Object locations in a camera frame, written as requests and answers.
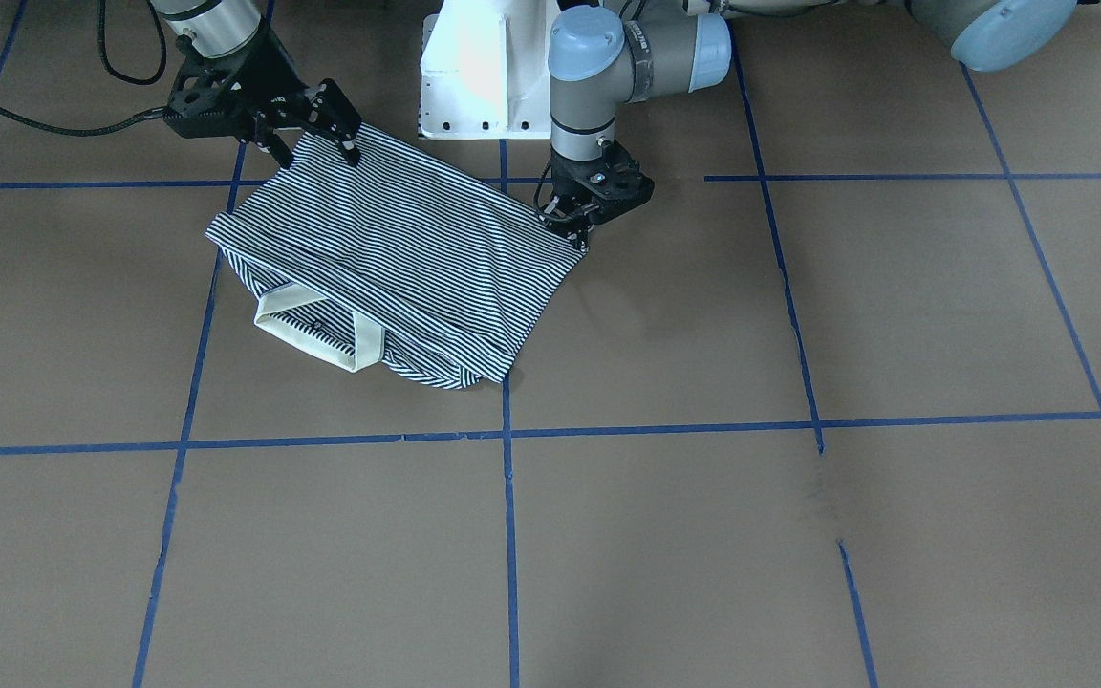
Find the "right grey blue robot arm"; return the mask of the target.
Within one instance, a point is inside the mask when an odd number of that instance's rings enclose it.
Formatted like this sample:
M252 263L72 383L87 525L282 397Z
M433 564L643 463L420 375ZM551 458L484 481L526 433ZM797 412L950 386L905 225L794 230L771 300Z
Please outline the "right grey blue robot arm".
M331 79L303 81L253 1L153 1L183 54L162 120L184 139L232 136L281 168L294 160L280 131L319 136L358 166L362 117Z

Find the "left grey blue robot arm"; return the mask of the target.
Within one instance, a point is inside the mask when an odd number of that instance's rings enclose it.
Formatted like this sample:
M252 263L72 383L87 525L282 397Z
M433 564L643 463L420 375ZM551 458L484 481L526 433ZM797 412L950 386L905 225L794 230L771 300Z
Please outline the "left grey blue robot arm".
M898 1L953 61L996 73L1039 52L1070 20L1073 1ZM599 223L637 209L654 181L615 134L617 109L698 92L723 81L733 19L794 18L817 1L564 1L548 31L550 200L534 214L586 249Z

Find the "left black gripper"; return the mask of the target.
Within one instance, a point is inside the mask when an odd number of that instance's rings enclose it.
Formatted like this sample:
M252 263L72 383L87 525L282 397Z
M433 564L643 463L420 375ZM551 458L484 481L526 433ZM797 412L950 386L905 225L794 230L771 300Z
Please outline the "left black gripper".
M553 183L553 195L546 204L537 203L538 221L581 253L589 252L596 226L647 204L656 188L639 161L615 142L600 145L599 156L589 161L569 160L550 151L538 192L547 179Z

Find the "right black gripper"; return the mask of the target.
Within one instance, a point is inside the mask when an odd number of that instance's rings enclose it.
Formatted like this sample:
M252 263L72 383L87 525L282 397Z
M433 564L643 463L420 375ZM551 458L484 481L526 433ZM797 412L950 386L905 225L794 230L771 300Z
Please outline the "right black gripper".
M179 136L233 136L259 143L288 170L294 161L279 129L302 129L331 140L346 164L356 168L356 140L362 116L336 81L303 83L287 50L270 28L227 56L206 57L181 35L184 62L172 83L162 120Z

